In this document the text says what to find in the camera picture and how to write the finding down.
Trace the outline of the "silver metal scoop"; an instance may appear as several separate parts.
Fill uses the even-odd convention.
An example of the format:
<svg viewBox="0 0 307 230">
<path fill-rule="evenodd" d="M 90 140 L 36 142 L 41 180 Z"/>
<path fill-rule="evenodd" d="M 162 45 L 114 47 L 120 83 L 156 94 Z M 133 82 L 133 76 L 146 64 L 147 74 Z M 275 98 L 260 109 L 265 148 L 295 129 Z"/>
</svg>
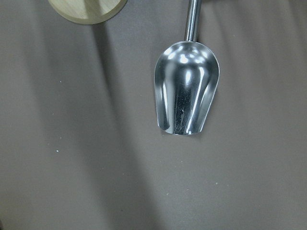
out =
<svg viewBox="0 0 307 230">
<path fill-rule="evenodd" d="M 201 4 L 189 1 L 184 41 L 167 48 L 155 66 L 157 123 L 168 134 L 202 131 L 219 82 L 215 54 L 197 42 Z"/>
</svg>

